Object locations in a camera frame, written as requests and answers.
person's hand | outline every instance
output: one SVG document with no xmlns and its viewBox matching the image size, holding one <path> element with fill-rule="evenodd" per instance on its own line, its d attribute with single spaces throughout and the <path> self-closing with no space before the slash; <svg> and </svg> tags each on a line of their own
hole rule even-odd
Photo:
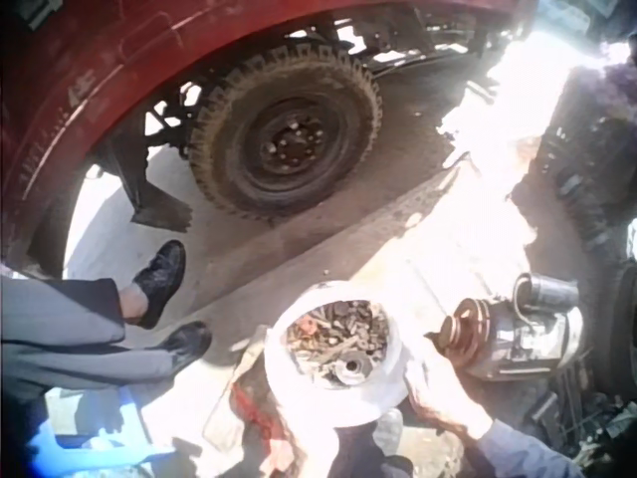
<svg viewBox="0 0 637 478">
<path fill-rule="evenodd" d="M 279 406 L 279 416 L 294 453 L 294 463 L 286 476 L 326 477 L 338 454 L 336 431 L 302 408 Z"/>
<path fill-rule="evenodd" d="M 407 363 L 405 381 L 418 416 L 462 438 L 482 438 L 493 419 L 467 395 L 451 363 L 429 339 L 420 338 L 409 349 L 413 359 Z"/>
</svg>

concrete ground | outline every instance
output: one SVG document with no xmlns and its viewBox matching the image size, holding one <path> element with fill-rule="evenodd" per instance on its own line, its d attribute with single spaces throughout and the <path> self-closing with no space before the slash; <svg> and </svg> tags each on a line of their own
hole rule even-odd
<svg viewBox="0 0 637 478">
<path fill-rule="evenodd" d="M 591 272 L 573 231 L 541 176 L 527 174 L 561 83 L 582 59 L 535 32 L 482 62 L 463 58 L 382 79 L 383 128 L 368 161 L 332 198 L 274 227 L 214 210 L 187 164 L 171 149 L 158 152 L 151 180 L 194 209 L 193 226 L 180 237 L 188 271 L 164 313 L 163 331 L 130 329 L 128 341 L 155 343 L 183 320 L 200 319 L 211 325 L 215 343 L 171 389 L 135 391 L 152 438 L 181 451 L 176 469 L 156 474 L 257 476 L 254 460 L 245 459 L 250 450 L 221 456 L 202 430 L 246 339 L 312 283 L 352 279 L 393 292 L 422 331 L 464 297 L 507 295 L 524 270 L 576 278 L 586 287 Z M 442 171 L 454 149 L 469 152 L 473 162 Z M 129 224 L 131 212 L 114 178 L 88 181 L 72 230 L 69 277 L 114 277 L 125 285 L 175 237 Z M 538 391 L 498 385 L 475 393 L 520 425 L 517 411 L 501 405 L 531 404 Z M 412 460 L 415 476 L 457 466 L 462 450 L 452 437 L 409 425 L 399 454 Z M 423 457 L 427 443 L 435 448 Z"/>
</svg>

metal cylinder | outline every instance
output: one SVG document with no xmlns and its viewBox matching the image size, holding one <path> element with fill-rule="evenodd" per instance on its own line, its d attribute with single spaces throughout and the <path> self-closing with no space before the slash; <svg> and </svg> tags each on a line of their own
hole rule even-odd
<svg viewBox="0 0 637 478">
<path fill-rule="evenodd" d="M 521 274 L 514 286 L 513 301 L 522 312 L 567 313 L 579 303 L 577 283 L 540 274 Z"/>
</svg>

sleeve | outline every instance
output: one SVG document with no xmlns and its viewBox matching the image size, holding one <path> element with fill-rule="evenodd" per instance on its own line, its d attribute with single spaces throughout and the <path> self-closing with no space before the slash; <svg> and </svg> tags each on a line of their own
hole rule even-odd
<svg viewBox="0 0 637 478">
<path fill-rule="evenodd" d="M 568 458 L 497 420 L 467 449 L 467 459 L 478 476 L 584 478 L 581 469 Z"/>
</svg>

trouser leg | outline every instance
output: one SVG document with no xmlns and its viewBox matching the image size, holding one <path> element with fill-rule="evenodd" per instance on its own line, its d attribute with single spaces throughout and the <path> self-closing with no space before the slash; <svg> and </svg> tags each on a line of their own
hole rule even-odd
<svg viewBox="0 0 637 478">
<path fill-rule="evenodd" d="M 124 320 L 111 279 L 37 281 L 2 277 L 2 342 L 83 346 L 122 341 Z"/>
<path fill-rule="evenodd" d="M 38 348 L 2 346 L 3 388 L 21 402 L 49 388 L 105 388 L 161 381 L 172 377 L 172 354 L 164 350 L 128 350 L 115 346 Z"/>
</svg>

